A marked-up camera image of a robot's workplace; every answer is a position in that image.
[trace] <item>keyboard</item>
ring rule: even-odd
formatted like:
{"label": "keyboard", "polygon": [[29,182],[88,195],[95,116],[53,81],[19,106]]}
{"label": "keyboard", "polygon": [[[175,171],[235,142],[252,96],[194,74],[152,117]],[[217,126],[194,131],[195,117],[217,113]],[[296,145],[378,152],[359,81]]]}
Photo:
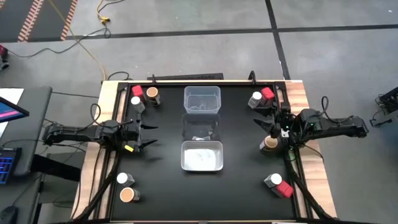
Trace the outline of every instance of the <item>keyboard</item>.
{"label": "keyboard", "polygon": [[0,147],[0,184],[6,184],[21,156],[21,148]]}

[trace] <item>gray floor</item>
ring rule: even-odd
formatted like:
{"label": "gray floor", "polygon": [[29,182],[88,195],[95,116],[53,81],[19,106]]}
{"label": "gray floor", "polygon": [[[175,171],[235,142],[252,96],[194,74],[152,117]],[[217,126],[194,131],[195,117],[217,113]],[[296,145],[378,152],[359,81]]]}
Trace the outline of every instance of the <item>gray floor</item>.
{"label": "gray floor", "polygon": [[[97,2],[79,1],[72,29],[87,34],[101,28]],[[358,26],[398,23],[398,2],[382,0],[272,0],[278,27]],[[270,27],[264,1],[125,1],[102,13],[115,34],[195,29]],[[280,35],[292,79],[304,80],[310,105],[330,99],[332,117],[356,114],[366,121],[378,110],[374,98],[398,84],[398,30],[283,33]],[[73,41],[5,44],[19,54],[42,47],[62,49]],[[183,75],[223,72],[225,78],[283,78],[272,34],[233,34],[85,40],[108,73],[127,71],[134,79],[152,73]],[[101,72],[80,48],[32,59],[11,57],[0,86],[50,85],[55,91],[97,95]],[[90,122],[91,98],[53,95],[48,119],[63,124]],[[370,129],[365,139],[320,141],[333,200],[342,220],[395,223],[398,218],[398,124]],[[65,152],[66,149],[50,149]],[[54,220],[43,212],[40,222]]]}

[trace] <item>white cap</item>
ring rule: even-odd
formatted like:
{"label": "white cap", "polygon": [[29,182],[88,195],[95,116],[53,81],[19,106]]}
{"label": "white cap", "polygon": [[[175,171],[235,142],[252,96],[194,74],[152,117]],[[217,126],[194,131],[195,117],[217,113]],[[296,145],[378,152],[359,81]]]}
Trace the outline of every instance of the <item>white cap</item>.
{"label": "white cap", "polygon": [[120,173],[118,177],[116,178],[119,184],[124,184],[127,182],[127,174],[126,173]]}
{"label": "white cap", "polygon": [[273,174],[271,176],[271,182],[273,184],[278,185],[278,184],[282,183],[282,177],[279,174]]}
{"label": "white cap", "polygon": [[253,93],[253,96],[252,96],[252,97],[253,97],[255,100],[261,100],[262,95],[261,95],[260,92],[256,91],[256,92]]}
{"label": "white cap", "polygon": [[137,104],[139,104],[139,102],[141,102],[141,99],[138,96],[131,98],[131,103],[133,105],[137,105]]}

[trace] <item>wooden board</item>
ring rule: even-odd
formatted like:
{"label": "wooden board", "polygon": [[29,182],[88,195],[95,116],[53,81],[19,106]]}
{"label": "wooden board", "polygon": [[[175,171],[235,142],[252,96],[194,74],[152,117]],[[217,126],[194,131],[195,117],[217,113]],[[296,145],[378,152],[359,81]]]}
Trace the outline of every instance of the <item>wooden board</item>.
{"label": "wooden board", "polygon": [[[292,112],[298,114],[302,109],[308,108],[307,96],[305,94],[304,85],[301,80],[258,80],[257,82],[285,82],[287,87],[287,94],[289,97],[290,106]],[[113,108],[116,100],[116,93],[118,89],[119,82],[131,82],[131,83],[151,83],[152,81],[142,80],[142,81],[105,81],[103,82],[101,93],[99,94],[98,104],[101,107],[101,115],[98,119],[98,122],[106,121],[112,119]],[[178,82],[251,82],[250,80],[159,80],[159,83],[178,83]],[[126,92],[122,91],[121,100],[118,106],[118,114],[117,118],[120,122],[122,119],[123,105],[126,97]],[[310,147],[320,151],[319,145],[317,141],[309,141],[307,143]],[[96,143],[89,143],[87,147],[87,153],[85,157],[85,162],[82,168],[81,175],[81,192],[80,195],[78,192],[75,197],[75,204],[73,206],[73,210],[75,210],[77,206],[77,211],[74,217],[80,215],[80,213],[84,210],[84,208],[88,205],[90,192],[91,197],[93,197],[98,189],[98,184],[100,182],[100,175],[102,171],[103,165],[103,152],[102,150],[99,155],[99,161],[96,166],[96,172],[94,176],[95,170],[95,161],[100,151],[100,147]],[[333,199],[331,197],[331,192],[329,188],[328,178],[326,176],[325,166],[323,165],[322,159],[313,151],[307,148],[302,148],[300,150],[301,160],[303,165],[303,170],[305,174],[305,180],[307,182],[308,190],[317,200],[317,202],[325,209],[325,211],[331,216],[336,216],[335,206],[333,204]],[[114,154],[111,155],[109,159],[109,167],[112,166],[114,162]],[[300,214],[302,217],[306,217],[305,205],[303,201],[303,196],[298,188],[296,188]],[[109,197],[109,188],[103,195],[100,210],[99,210],[99,218],[105,218],[106,209],[108,206],[108,197]]]}

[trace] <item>red cap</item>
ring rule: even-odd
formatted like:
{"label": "red cap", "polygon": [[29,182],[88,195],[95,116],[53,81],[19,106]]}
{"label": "red cap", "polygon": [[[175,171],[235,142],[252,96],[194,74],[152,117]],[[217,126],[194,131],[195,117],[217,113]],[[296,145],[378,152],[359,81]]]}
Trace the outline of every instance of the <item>red cap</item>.
{"label": "red cap", "polygon": [[142,90],[142,88],[141,88],[141,86],[140,85],[138,85],[138,86],[133,86],[132,88],[131,88],[131,90],[132,90],[132,93],[134,94],[134,96],[138,96],[138,97],[142,97],[142,96],[144,96],[144,92],[143,92],[143,90]]}
{"label": "red cap", "polygon": [[282,180],[282,182],[276,186],[276,189],[284,195],[284,197],[289,198],[293,194],[293,187],[290,186],[286,181]]}
{"label": "red cap", "polygon": [[275,97],[274,92],[272,92],[272,90],[269,87],[263,88],[261,90],[261,94],[262,94],[262,97],[264,97],[267,100],[273,99]]}

